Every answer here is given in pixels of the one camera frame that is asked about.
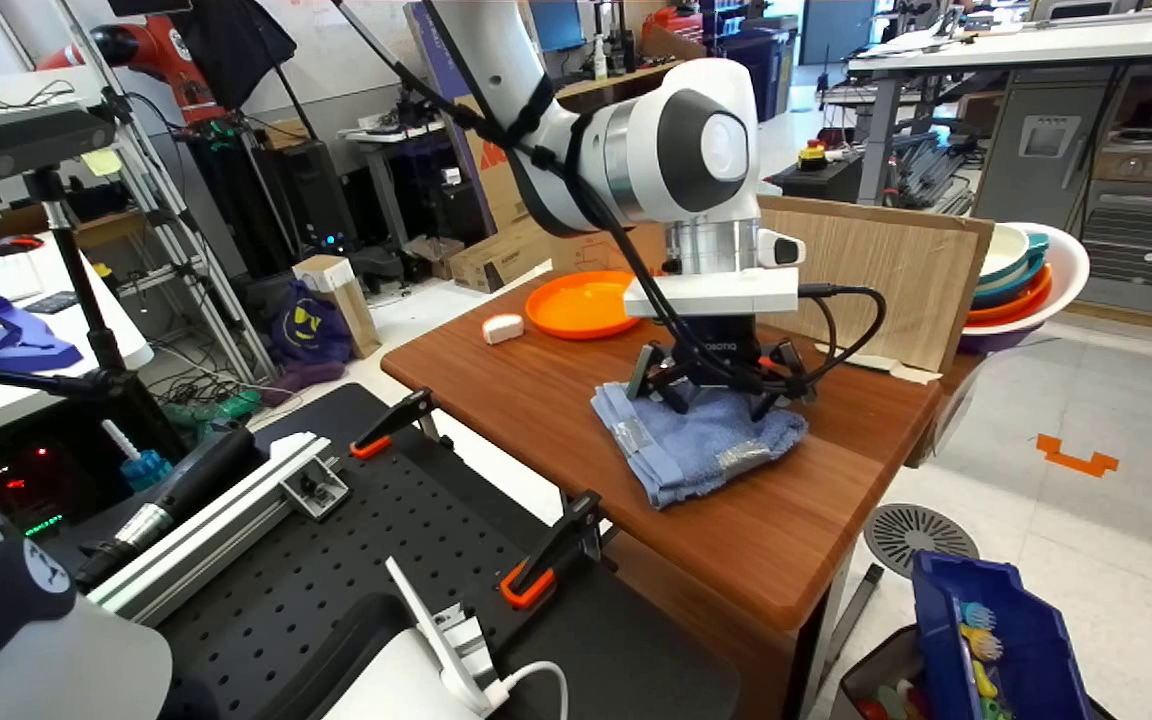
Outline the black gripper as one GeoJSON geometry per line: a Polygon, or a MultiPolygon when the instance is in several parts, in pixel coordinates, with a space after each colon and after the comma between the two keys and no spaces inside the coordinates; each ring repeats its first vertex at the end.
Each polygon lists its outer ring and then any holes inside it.
{"type": "Polygon", "coordinates": [[[632,398],[697,410],[730,397],[747,415],[770,415],[811,391],[811,373],[790,340],[765,343],[751,316],[688,316],[669,348],[643,343],[627,374],[632,398]]]}

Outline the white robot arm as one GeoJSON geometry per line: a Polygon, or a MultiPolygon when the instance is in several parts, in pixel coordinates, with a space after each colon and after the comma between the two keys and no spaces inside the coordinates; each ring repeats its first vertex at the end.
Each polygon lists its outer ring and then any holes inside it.
{"type": "Polygon", "coordinates": [[[811,381],[756,337],[800,303],[800,268],[759,224],[747,68],[680,58],[641,97],[571,110],[557,101],[515,0],[423,0],[460,63],[476,129],[507,150],[529,214],[552,237],[610,230],[632,268],[626,313],[660,319],[627,381],[685,410],[680,383],[733,389],[765,415],[811,381]]]}

